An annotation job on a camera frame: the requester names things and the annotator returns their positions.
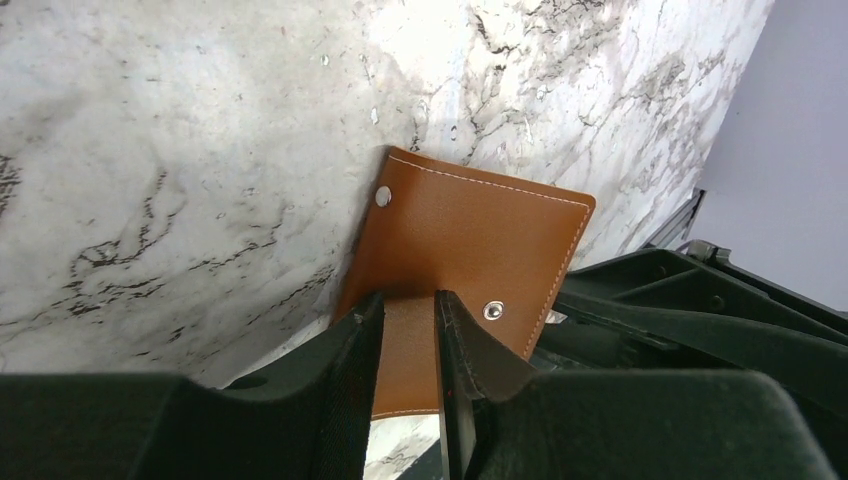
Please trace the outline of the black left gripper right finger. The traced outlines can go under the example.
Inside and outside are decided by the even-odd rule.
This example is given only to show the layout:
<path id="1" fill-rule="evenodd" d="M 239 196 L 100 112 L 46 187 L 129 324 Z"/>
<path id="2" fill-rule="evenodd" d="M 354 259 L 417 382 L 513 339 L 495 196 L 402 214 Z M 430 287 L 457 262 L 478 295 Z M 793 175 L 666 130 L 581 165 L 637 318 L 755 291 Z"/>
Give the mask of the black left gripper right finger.
<path id="1" fill-rule="evenodd" d="M 789 394 L 732 370 L 535 369 L 434 298 L 448 479 L 833 479 Z"/>

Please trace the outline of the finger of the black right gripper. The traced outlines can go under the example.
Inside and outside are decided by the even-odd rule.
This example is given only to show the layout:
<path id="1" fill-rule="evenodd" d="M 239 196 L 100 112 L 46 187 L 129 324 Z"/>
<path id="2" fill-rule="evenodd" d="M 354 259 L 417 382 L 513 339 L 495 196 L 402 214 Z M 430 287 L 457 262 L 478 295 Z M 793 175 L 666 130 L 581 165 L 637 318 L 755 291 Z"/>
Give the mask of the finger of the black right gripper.
<path id="1" fill-rule="evenodd" d="M 845 315 L 733 265 L 646 249 L 571 272 L 534 355 L 550 367 L 737 368 L 847 414 Z"/>

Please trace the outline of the brown leather card holder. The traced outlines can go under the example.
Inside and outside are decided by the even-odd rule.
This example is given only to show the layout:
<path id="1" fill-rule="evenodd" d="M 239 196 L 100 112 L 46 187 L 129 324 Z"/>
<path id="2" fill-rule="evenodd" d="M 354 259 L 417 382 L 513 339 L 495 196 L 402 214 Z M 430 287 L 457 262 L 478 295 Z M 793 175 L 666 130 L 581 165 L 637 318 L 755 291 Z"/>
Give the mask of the brown leather card holder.
<path id="1" fill-rule="evenodd" d="M 373 418 L 438 411 L 439 290 L 528 359 L 595 206 L 586 193 L 390 148 L 335 311 L 383 295 Z"/>

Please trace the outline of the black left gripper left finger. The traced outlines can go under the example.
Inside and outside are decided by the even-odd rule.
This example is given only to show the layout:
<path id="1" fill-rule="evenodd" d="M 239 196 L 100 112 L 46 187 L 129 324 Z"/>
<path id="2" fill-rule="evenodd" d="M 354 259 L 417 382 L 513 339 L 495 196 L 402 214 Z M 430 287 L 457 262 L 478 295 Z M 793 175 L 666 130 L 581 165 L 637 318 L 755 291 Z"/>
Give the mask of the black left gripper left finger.
<path id="1" fill-rule="evenodd" d="M 223 389 L 171 373 L 5 375 L 5 479 L 359 479 L 384 301 Z"/>

